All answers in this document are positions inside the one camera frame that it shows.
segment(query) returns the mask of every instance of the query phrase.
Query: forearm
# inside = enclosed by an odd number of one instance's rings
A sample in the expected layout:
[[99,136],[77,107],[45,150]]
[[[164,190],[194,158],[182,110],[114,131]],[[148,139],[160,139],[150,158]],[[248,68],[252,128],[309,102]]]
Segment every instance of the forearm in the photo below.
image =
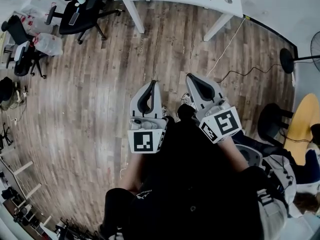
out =
[[232,168],[236,172],[242,172],[249,167],[247,160],[237,149],[231,137],[219,142],[218,146],[221,148],[224,155],[229,160]]
[[124,170],[124,176],[120,180],[120,188],[130,191],[134,195],[138,193],[142,185],[141,174],[145,158],[143,154],[132,154],[129,165]]

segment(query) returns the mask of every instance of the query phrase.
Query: black pants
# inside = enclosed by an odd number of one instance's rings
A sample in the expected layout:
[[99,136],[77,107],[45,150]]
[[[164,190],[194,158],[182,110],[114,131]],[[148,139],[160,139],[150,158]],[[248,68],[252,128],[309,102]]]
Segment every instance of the black pants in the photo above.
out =
[[212,144],[196,125],[192,119],[194,114],[195,110],[191,106],[183,104],[177,111],[179,122],[175,122],[171,116],[167,117],[167,130],[161,150],[148,155],[143,174],[145,177],[153,172],[171,172],[197,180],[206,173],[211,174],[211,168],[217,172],[217,166],[222,170],[229,166],[218,145]]

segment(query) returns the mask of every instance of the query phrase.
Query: standing fan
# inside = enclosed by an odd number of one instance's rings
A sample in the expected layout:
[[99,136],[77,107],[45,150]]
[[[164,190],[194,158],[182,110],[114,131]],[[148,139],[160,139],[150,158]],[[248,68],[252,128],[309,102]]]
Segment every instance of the standing fan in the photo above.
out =
[[315,67],[320,72],[320,31],[313,36],[311,40],[310,51],[311,56],[293,58],[291,52],[288,49],[282,48],[280,51],[280,62],[284,72],[286,72],[287,74],[291,74],[294,71],[296,61],[309,59],[313,60]]

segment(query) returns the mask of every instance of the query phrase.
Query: shoe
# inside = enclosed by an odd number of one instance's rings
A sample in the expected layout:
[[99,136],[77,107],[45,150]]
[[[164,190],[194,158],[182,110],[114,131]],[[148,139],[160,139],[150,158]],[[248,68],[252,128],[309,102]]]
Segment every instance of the shoe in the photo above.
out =
[[162,106],[162,118],[165,117],[171,117],[171,115],[169,114],[168,109],[165,106]]
[[194,102],[192,102],[190,94],[189,93],[185,93],[182,98],[181,98],[181,105],[186,104],[188,106],[193,107],[194,109],[196,109],[196,105]]

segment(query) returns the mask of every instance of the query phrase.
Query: fan base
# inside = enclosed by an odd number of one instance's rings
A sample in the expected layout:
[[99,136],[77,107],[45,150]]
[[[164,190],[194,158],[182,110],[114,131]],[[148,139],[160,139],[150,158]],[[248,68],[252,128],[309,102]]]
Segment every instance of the fan base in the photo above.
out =
[[294,58],[292,57],[291,52],[286,49],[282,48],[280,51],[280,62],[281,66],[287,74],[291,74],[295,69]]

